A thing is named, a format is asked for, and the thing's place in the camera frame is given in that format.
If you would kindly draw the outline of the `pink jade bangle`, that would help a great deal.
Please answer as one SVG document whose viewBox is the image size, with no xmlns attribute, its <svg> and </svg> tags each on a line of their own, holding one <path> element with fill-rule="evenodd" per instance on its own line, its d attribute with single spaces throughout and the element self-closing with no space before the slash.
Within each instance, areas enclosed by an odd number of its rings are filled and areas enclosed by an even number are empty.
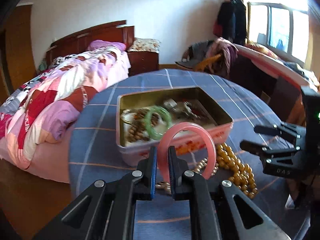
<svg viewBox="0 0 320 240">
<path fill-rule="evenodd" d="M 196 135 L 190 139 L 175 136 L 183 131 L 193 132 Z M 157 166 L 165 181 L 169 181 L 168 149 L 174 146 L 180 155 L 195 152 L 202 148 L 207 149 L 208 158 L 202 176 L 209 179 L 216 164 L 216 148 L 211 135 L 200 125 L 191 122 L 181 122 L 169 128 L 161 138 L 157 147 Z"/>
</svg>

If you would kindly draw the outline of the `silver wristwatch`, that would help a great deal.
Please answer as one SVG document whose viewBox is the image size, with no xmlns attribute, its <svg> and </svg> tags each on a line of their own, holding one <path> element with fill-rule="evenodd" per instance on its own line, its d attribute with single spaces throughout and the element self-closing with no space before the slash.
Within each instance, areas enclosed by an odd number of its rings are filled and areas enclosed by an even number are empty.
<svg viewBox="0 0 320 240">
<path fill-rule="evenodd" d="M 177 102 L 173 99 L 167 99 L 163 102 L 163 107 L 168 111 L 174 109 L 177 106 Z"/>
</svg>

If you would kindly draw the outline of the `green jade bangle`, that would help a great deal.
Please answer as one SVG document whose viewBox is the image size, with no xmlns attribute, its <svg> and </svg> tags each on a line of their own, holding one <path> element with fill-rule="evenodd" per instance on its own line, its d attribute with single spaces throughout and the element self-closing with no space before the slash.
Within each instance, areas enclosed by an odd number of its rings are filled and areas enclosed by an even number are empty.
<svg viewBox="0 0 320 240">
<path fill-rule="evenodd" d="M 172 126 L 171 114 L 160 106 L 152 106 L 143 118 L 145 130 L 152 140 L 160 140 Z"/>
</svg>

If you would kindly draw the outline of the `silver metal bangle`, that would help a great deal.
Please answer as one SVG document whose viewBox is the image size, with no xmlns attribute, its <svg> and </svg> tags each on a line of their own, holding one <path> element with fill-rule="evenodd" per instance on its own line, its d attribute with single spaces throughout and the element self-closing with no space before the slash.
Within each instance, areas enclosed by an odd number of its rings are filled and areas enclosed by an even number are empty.
<svg viewBox="0 0 320 240">
<path fill-rule="evenodd" d="M 120 119 L 124 124 L 131 125 L 134 121 L 134 116 L 136 114 L 136 109 L 125 109 L 120 115 Z"/>
</svg>

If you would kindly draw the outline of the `purple striped cloth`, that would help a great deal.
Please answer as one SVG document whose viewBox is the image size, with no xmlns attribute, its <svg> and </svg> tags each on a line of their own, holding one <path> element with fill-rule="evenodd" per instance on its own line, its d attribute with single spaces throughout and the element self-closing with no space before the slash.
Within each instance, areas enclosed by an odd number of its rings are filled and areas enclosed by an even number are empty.
<svg viewBox="0 0 320 240">
<path fill-rule="evenodd" d="M 220 57 L 208 65 L 208 69 L 214 75 L 229 79 L 231 66 L 238 58 L 236 46 L 222 37 L 217 38 L 206 52 L 206 58 L 220 55 Z"/>
</svg>

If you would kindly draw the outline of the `printed paper leaflet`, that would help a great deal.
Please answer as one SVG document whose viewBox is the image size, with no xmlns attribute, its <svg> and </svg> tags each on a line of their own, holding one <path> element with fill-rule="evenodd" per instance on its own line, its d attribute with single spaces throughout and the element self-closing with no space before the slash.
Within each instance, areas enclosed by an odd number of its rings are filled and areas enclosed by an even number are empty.
<svg viewBox="0 0 320 240">
<path fill-rule="evenodd" d="M 177 106 L 174 109 L 170 111 L 166 109 L 171 114 L 172 126 L 181 122 L 193 122 L 205 128 L 217 126 L 217 122 L 199 100 L 183 100 L 176 102 Z M 136 108 L 137 112 L 134 116 L 133 123 L 131 125 L 123 123 L 124 145 L 126 147 L 153 141 L 149 138 L 143 122 L 144 115 L 150 107 L 152 106 Z"/>
</svg>

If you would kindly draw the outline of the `pink rectangular tin box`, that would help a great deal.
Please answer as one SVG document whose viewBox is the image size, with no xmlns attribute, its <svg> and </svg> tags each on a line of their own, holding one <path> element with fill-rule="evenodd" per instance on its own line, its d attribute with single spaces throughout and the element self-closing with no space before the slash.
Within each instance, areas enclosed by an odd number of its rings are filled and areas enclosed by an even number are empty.
<svg viewBox="0 0 320 240">
<path fill-rule="evenodd" d="M 226 141 L 232 117 L 200 87 L 178 87 L 121 95 L 117 101 L 116 142 L 125 163 L 135 166 L 158 146 L 174 125 L 205 129 L 216 144 Z"/>
</svg>

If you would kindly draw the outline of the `grey garment on chair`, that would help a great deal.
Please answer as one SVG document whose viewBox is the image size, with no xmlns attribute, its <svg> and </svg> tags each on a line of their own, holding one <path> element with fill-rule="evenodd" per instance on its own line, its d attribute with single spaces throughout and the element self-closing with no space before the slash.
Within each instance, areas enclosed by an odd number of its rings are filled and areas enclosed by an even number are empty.
<svg viewBox="0 0 320 240">
<path fill-rule="evenodd" d="M 213 43 L 213 40 L 206 40 L 197 42 L 189 46 L 182 55 L 182 61 L 187 62 L 190 60 L 202 61 L 208 51 L 208 48 Z"/>
</svg>

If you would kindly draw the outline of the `dark hanging coats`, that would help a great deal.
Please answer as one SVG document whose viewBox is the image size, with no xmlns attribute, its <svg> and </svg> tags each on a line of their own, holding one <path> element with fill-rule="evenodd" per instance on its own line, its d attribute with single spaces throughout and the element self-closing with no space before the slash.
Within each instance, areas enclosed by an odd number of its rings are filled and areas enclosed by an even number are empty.
<svg viewBox="0 0 320 240">
<path fill-rule="evenodd" d="M 242 0 L 229 0 L 220 6 L 213 34 L 244 46 L 247 38 L 246 6 Z"/>
</svg>

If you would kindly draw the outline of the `bed with wooden headboard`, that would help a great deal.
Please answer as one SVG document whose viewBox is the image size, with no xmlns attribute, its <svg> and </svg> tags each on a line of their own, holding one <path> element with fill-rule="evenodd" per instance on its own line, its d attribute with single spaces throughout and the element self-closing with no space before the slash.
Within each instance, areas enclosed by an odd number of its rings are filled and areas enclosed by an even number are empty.
<svg viewBox="0 0 320 240">
<path fill-rule="evenodd" d="M 48 69 L 1 105 L 1 159 L 43 179 L 69 182 L 68 143 L 93 97 L 126 79 L 135 29 L 96 25 L 53 42 Z"/>
</svg>

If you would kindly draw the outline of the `pink patchwork quilt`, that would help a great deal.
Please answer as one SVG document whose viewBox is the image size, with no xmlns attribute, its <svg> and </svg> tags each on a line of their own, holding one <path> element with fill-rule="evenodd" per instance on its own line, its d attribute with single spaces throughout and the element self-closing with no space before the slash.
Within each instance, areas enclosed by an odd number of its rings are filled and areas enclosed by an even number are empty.
<svg viewBox="0 0 320 240">
<path fill-rule="evenodd" d="M 28 169 L 39 144 L 60 141 L 93 96 L 111 84 L 112 70 L 125 58 L 114 46 L 69 55 L 29 89 L 17 111 L 1 121 L 14 164 Z"/>
</svg>

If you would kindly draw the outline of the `dark wooden nightstand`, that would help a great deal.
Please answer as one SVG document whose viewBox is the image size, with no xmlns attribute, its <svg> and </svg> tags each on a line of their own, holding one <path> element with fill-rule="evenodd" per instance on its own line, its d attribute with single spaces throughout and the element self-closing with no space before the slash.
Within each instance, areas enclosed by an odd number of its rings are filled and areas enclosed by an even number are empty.
<svg viewBox="0 0 320 240">
<path fill-rule="evenodd" d="M 159 54 L 150 51 L 130 51 L 127 53 L 131 68 L 129 76 L 159 70 Z"/>
</svg>

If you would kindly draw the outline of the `floral cushion on nightstand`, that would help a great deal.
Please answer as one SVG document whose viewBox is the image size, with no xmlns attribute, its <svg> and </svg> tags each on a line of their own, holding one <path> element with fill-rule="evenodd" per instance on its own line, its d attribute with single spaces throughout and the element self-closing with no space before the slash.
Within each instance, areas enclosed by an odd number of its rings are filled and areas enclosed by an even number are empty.
<svg viewBox="0 0 320 240">
<path fill-rule="evenodd" d="M 152 52 L 159 53 L 160 41 L 151 38 L 135 38 L 128 52 Z"/>
</svg>

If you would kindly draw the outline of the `purple pillow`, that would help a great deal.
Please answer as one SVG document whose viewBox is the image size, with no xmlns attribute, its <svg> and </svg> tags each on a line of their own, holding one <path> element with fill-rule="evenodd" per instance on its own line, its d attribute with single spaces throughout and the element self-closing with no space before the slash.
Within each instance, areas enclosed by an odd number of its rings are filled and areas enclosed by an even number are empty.
<svg viewBox="0 0 320 240">
<path fill-rule="evenodd" d="M 103 40 L 94 40 L 87 47 L 87 51 L 93 51 L 96 49 L 100 49 L 103 47 L 114 46 L 118 48 L 120 51 L 124 52 L 126 50 L 126 45 L 121 42 L 108 42 Z"/>
</svg>

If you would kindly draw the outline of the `brown wooden wardrobe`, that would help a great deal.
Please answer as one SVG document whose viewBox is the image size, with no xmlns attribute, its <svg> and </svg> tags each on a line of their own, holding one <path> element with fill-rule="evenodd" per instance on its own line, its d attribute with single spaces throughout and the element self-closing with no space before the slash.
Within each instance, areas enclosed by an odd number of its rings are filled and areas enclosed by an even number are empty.
<svg viewBox="0 0 320 240">
<path fill-rule="evenodd" d="M 16 7 L 1 27 L 1 103 L 36 76 L 31 47 L 31 5 Z"/>
</svg>

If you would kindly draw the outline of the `window with white frame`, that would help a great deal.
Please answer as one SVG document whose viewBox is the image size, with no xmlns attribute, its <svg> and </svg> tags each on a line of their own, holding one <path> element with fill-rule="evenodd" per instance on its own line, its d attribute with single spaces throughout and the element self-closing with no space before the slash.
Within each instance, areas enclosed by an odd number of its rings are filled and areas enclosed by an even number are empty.
<svg viewBox="0 0 320 240">
<path fill-rule="evenodd" d="M 249 3 L 248 40 L 266 46 L 283 59 L 304 65 L 309 45 L 307 7 Z"/>
</svg>

